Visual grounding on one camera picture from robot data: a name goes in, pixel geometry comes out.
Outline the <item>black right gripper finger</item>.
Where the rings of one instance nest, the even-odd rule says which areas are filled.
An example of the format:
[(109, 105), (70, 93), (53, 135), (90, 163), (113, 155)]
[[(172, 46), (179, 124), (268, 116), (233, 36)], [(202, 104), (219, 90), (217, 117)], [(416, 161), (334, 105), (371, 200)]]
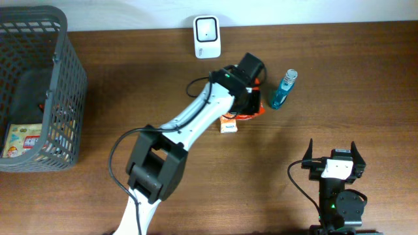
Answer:
[(303, 161), (312, 160), (312, 153), (313, 153), (313, 139), (311, 138), (309, 145), (308, 145), (308, 149), (306, 150), (302, 160)]
[(353, 162), (354, 162), (355, 165), (365, 165), (365, 161), (361, 157), (354, 141), (352, 141), (352, 143), (351, 143), (350, 151), (351, 151)]

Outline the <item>red candy bag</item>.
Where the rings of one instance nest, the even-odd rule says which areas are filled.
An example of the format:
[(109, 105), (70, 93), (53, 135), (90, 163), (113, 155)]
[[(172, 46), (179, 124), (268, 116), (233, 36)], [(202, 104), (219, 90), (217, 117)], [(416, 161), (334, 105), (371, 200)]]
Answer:
[(259, 87), (248, 87), (248, 96), (246, 102), (233, 103), (228, 113), (222, 115), (225, 119), (250, 120), (265, 113), (265, 108), (261, 100), (261, 91)]

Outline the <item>beige snack bag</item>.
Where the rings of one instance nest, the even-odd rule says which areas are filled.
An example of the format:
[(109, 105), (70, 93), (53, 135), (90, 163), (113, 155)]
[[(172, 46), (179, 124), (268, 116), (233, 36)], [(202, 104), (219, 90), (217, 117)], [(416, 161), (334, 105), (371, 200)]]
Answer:
[(10, 124), (2, 158), (15, 158), (31, 150), (40, 138), (42, 124)]

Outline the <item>black and red snack packet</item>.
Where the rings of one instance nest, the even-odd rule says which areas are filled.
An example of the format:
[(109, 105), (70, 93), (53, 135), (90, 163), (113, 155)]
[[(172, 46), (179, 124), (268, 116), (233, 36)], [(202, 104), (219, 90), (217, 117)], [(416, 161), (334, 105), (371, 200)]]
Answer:
[[(46, 106), (45, 104), (37, 105), (38, 109), (42, 112), (42, 114), (40, 115), (41, 118), (43, 118), (45, 106)], [(60, 106), (59, 104), (57, 104), (56, 107), (54, 108), (54, 111), (55, 111), (57, 118), (62, 118), (64, 121), (70, 121), (71, 115), (73, 114), (74, 109), (72, 108), (71, 105), (64, 107), (64, 106)]]

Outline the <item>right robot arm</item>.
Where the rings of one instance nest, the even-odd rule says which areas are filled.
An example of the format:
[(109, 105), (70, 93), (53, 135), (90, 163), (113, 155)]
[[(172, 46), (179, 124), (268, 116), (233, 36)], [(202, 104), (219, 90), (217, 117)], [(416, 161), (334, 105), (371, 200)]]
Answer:
[(347, 189), (362, 177), (366, 163), (354, 142), (349, 149), (333, 149), (328, 157), (313, 158), (313, 141), (308, 145), (301, 168), (309, 170), (308, 178), (319, 182), (319, 225), (312, 225), (309, 234), (367, 235), (376, 230), (361, 230), (367, 196)]

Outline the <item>white barcode scanner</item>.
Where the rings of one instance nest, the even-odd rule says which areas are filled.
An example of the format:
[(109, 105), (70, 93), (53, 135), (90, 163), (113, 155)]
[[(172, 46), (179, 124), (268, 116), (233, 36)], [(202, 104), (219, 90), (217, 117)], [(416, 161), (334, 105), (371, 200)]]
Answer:
[(219, 19), (216, 16), (195, 17), (193, 38), (196, 58), (211, 59), (221, 55)]

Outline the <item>small orange tissue pack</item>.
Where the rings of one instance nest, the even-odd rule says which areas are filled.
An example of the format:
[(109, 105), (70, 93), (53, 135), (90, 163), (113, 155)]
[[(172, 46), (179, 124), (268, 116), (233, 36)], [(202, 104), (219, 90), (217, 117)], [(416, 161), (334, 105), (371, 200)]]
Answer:
[(219, 120), (220, 120), (220, 133), (221, 134), (236, 133), (238, 131), (238, 127), (236, 125), (235, 119), (221, 116)]

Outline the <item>grey plastic mesh basket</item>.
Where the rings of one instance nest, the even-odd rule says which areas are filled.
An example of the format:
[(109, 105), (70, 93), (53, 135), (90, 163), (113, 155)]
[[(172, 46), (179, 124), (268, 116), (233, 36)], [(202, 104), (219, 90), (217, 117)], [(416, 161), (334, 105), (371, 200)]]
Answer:
[[(51, 172), (73, 167), (80, 151), (88, 79), (53, 6), (1, 8), (1, 171)], [(45, 104), (43, 118), (38, 104)], [(70, 121), (56, 105), (74, 109)], [(42, 124), (35, 146), (2, 158), (10, 124)]]

